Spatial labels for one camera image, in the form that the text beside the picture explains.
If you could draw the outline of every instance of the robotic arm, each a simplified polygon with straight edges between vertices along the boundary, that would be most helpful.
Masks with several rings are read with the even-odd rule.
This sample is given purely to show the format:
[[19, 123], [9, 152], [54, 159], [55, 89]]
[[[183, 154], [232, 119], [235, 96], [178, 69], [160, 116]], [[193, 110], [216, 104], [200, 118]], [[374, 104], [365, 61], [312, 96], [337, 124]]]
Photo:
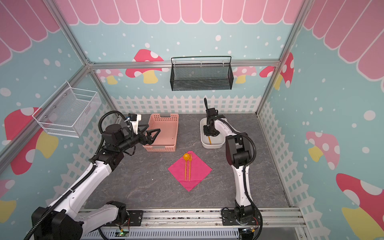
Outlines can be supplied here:
[[[125, 119], [127, 127], [112, 124], [102, 131], [101, 123], [110, 114], [120, 115]], [[91, 164], [61, 197], [47, 208], [39, 207], [34, 211], [33, 227], [25, 240], [32, 234], [35, 240], [77, 240], [106, 223], [123, 225], [128, 221], [126, 205], [115, 201], [107, 202], [103, 207], [85, 214], [78, 212], [95, 188], [115, 170], [124, 157], [123, 153], [133, 155], [136, 144], [146, 145], [155, 141], [160, 129], [146, 131], [149, 126], [139, 125], [140, 120], [140, 114], [130, 113], [125, 118], [118, 111], [108, 112], [100, 118], [99, 130], [102, 138], [96, 154], [90, 159]], [[132, 154], [126, 152], [132, 147], [134, 148]]]

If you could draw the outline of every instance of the white plastic tub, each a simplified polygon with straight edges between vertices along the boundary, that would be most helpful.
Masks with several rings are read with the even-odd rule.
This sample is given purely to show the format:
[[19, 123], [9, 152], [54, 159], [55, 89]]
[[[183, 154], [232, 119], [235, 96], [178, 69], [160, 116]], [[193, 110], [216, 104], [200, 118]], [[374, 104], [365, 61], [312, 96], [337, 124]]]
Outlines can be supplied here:
[[207, 125], [207, 118], [203, 118], [202, 120], [200, 120], [200, 140], [203, 144], [203, 147], [208, 149], [221, 148], [225, 143], [225, 137], [221, 133], [216, 137], [208, 137], [204, 135], [204, 125]]

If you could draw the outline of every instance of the white picket fence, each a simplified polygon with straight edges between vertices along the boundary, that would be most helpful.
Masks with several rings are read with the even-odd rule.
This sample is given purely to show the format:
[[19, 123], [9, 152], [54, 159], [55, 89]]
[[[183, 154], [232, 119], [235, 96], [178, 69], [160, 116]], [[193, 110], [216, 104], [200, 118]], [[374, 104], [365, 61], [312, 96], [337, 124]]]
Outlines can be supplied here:
[[[73, 154], [74, 161], [73, 163], [68, 163], [68, 172], [66, 174], [61, 174], [61, 179], [63, 180], [60, 186], [55, 186], [53, 189], [55, 190], [55, 195], [51, 199], [47, 199], [45, 202], [47, 205], [51, 204], [54, 200], [56, 200], [59, 196], [61, 196], [65, 191], [77, 180], [79, 176], [83, 174], [85, 169], [89, 166], [88, 159], [93, 157], [96, 152], [97, 147], [100, 144], [101, 134], [99, 133], [99, 119], [102, 115], [109, 112], [111, 109], [108, 105], [102, 104], [102, 109], [99, 109], [99, 115], [96, 116], [96, 122], [92, 122], [92, 128], [86, 129], [88, 131], [88, 136], [84, 137], [84, 143], [82, 145], [78, 145], [79, 153]], [[106, 126], [113, 124], [116, 120], [116, 116], [114, 114], [109, 115], [103, 121], [103, 129]]]
[[[173, 96], [169, 98], [157, 98], [150, 97], [134, 97], [131, 99], [122, 98], [121, 96], [116, 99], [112, 97], [112, 101], [115, 104], [116, 108], [122, 113], [205, 113], [204, 98], [197, 96], [192, 98], [191, 96], [185, 98], [181, 96], [177, 98]], [[231, 98], [230, 96], [223, 98], [220, 96], [216, 98], [212, 96], [207, 98], [208, 107], [216, 108], [221, 113], [254, 113], [256, 112], [262, 97], [258, 96], [254, 98], [253, 96], [246, 98], [243, 96], [239, 98], [235, 96]]]
[[303, 183], [301, 179], [303, 173], [297, 170], [298, 162], [293, 160], [293, 152], [288, 150], [289, 143], [284, 141], [285, 135], [281, 134], [281, 127], [278, 126], [278, 120], [275, 120], [270, 102], [264, 104], [259, 118], [266, 133], [266, 140], [272, 150], [271, 154], [277, 170], [282, 176], [282, 183], [289, 190], [287, 193], [289, 198], [295, 207], [301, 208], [312, 238], [314, 240], [329, 240], [328, 235], [331, 231], [321, 224], [322, 213], [314, 208], [315, 198], [310, 197], [307, 192], [308, 184]]

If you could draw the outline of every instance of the white wire mesh basket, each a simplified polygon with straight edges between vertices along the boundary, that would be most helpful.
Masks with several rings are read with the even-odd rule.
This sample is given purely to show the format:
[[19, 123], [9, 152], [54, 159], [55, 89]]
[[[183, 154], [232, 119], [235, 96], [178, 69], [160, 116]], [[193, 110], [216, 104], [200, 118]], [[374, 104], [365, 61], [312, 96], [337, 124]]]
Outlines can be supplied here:
[[48, 134], [80, 137], [101, 105], [98, 92], [69, 85], [47, 106], [48, 98], [32, 115]]

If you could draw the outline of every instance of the black cable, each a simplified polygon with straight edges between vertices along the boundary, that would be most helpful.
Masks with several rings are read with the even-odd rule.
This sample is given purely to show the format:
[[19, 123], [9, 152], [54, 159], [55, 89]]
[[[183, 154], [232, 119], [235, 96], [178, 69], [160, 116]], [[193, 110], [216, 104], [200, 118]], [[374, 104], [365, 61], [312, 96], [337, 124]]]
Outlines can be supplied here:
[[70, 188], [70, 190], [68, 190], [64, 195], [62, 195], [56, 202], [55, 204], [53, 204], [41, 217], [40, 219], [35, 223], [35, 225], [31, 228], [31, 230], [29, 230], [29, 232], [27, 233], [27, 235], [25, 236], [24, 240], [29, 240], [33, 233], [36, 231], [36, 229], [41, 225], [41, 223], [45, 220], [45, 218], [47, 218], [48, 215], [50, 215], [51, 212], [53, 212], [53, 210], [55, 208], [57, 208], [57, 206], [64, 200], [66, 199], [72, 192], [74, 192], [74, 190], [80, 186], [80, 184], [82, 184], [92, 173], [93, 171], [96, 169], [96, 162], [93, 160], [93, 159], [90, 159], [89, 160], [91, 163], [92, 163], [92, 168], [91, 170], [80, 180], [78, 181], [73, 187]]
[[263, 229], [263, 217], [261, 215], [261, 212], [259, 211], [259, 209], [257, 208], [256, 204], [252, 201], [251, 197], [249, 196], [249, 193], [248, 193], [248, 189], [247, 189], [247, 179], [246, 179], [246, 171], [245, 171], [245, 168], [248, 167], [256, 158], [256, 146], [255, 146], [255, 143], [252, 141], [252, 139], [250, 137], [248, 137], [248, 135], [246, 134], [243, 134], [241, 132], [238, 132], [238, 131], [235, 131], [233, 129], [233, 127], [225, 120], [222, 120], [221, 118], [218, 118], [218, 117], [210, 117], [209, 120], [212, 120], [212, 119], [217, 119], [221, 122], [223, 122], [224, 124], [226, 124], [232, 132], [238, 134], [238, 135], [241, 135], [242, 137], [246, 138], [249, 143], [252, 145], [252, 148], [253, 148], [253, 154], [252, 154], [252, 158], [250, 159], [250, 161], [244, 165], [244, 168], [243, 168], [243, 181], [244, 181], [244, 188], [245, 188], [245, 196], [247, 197], [247, 199], [249, 200], [249, 202], [251, 203], [251, 205], [255, 208], [255, 211], [257, 211], [257, 214], [260, 216], [260, 229], [259, 231], [257, 232], [256, 236], [253, 238], [253, 240], [256, 240], [257, 238], [259, 238], [260, 234], [261, 234], [261, 231]]
[[100, 234], [100, 236], [101, 236], [102, 239], [104, 239], [104, 240], [109, 240], [109, 239], [104, 235], [104, 233], [101, 231], [101, 227], [99, 227], [97, 230], [99, 230], [99, 234]]

